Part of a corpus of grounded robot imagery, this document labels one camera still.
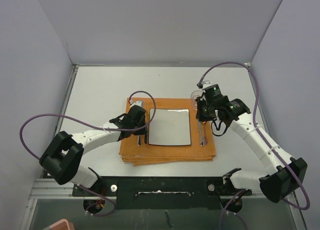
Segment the silver butter knife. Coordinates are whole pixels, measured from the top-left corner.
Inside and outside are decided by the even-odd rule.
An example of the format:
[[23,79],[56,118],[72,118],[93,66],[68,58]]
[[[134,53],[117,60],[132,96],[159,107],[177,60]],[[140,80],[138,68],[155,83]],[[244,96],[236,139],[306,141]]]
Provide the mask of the silver butter knife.
[[141,136],[140,135],[137,136],[137,145],[141,146]]

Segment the clear drinking glass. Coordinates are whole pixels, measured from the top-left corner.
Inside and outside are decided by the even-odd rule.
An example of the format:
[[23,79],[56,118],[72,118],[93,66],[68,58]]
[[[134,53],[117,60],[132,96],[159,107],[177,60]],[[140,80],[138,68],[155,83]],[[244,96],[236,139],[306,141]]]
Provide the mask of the clear drinking glass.
[[200,97],[202,95],[202,93],[203,92],[201,90],[195,90],[190,95],[192,108],[194,110],[197,110],[197,98]]

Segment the green handled silver knife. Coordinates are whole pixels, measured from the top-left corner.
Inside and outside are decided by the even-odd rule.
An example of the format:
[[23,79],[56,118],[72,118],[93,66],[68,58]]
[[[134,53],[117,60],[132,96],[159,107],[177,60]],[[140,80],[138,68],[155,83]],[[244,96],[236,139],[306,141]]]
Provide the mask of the green handled silver knife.
[[197,122],[198,130],[199,130],[199,137],[200,137],[200,145],[203,147],[205,145],[203,132],[202,132],[202,124],[200,121]]

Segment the white square plate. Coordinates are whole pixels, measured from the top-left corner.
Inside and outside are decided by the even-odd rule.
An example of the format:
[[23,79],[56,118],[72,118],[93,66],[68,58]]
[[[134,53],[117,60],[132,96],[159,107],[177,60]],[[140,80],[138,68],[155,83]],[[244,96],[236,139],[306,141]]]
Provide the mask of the white square plate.
[[150,109],[148,143],[155,146],[190,146],[188,109]]

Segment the orange cloth placemat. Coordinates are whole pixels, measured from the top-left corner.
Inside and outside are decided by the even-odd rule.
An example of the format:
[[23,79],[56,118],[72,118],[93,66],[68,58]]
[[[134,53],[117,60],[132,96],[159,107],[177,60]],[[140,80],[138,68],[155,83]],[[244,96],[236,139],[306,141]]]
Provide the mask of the orange cloth placemat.
[[201,126],[206,135],[207,144],[201,146],[200,133],[196,120],[196,110],[193,109],[189,98],[156,98],[156,110],[160,109],[188,109],[190,116],[189,146],[157,146],[141,143],[138,145],[137,136],[130,136],[121,141],[119,154],[122,161],[132,163],[134,166],[151,165],[169,162],[212,161],[216,156],[214,138],[211,126],[205,123]]

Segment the copper bowl spoon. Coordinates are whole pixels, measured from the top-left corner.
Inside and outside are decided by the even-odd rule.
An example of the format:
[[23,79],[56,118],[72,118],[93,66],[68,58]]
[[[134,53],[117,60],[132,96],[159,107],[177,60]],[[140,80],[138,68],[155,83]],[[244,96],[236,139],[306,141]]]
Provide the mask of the copper bowl spoon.
[[204,146],[208,143],[205,124],[202,125],[202,142]]

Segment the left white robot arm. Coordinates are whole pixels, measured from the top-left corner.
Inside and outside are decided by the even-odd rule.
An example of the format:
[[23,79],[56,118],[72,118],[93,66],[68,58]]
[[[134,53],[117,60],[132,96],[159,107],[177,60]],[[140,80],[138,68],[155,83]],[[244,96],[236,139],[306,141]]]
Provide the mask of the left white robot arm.
[[119,142],[131,135],[145,135],[146,110],[141,100],[130,105],[128,113],[109,120],[98,129],[68,134],[61,131],[55,135],[39,159],[39,164],[59,185],[71,182],[82,185],[91,196],[102,189],[98,175],[81,165],[86,153],[103,145]]

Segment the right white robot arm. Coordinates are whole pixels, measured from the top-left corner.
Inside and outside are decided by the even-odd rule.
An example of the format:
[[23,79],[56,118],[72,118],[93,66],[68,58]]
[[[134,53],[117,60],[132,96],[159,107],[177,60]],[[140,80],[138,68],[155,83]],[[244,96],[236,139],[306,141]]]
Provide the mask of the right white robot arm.
[[225,95],[203,94],[196,98],[196,119],[211,122],[219,128],[234,131],[255,153],[266,173],[235,168],[224,174],[223,190],[232,195],[241,189],[259,191],[273,203],[284,200],[296,189],[305,194],[303,180],[307,163],[303,158],[294,158],[283,150],[256,121],[255,115],[245,103],[236,98],[229,100]]

